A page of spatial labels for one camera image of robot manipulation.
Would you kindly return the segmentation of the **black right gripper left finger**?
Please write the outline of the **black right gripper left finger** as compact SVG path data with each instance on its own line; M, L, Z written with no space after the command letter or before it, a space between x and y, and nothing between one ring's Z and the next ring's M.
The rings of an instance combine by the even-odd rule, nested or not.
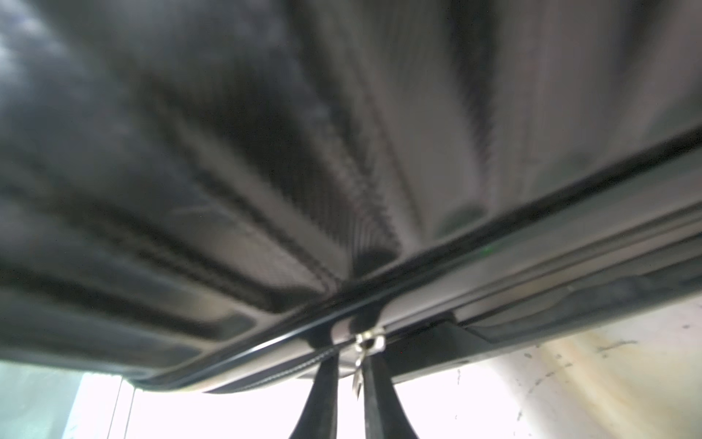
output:
M290 439L336 439L338 382L339 357L335 354L320 364Z

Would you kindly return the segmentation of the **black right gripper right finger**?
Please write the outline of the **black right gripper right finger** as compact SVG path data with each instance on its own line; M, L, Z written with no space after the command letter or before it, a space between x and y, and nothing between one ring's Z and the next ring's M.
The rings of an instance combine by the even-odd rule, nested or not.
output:
M384 358L362 363L365 435L367 439L418 439L404 412Z

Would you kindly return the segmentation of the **black hard-shell suitcase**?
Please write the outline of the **black hard-shell suitcase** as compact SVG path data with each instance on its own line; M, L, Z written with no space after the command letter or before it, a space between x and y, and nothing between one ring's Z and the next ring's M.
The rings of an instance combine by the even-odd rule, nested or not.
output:
M395 378L701 288L698 1L5 1L1 357Z

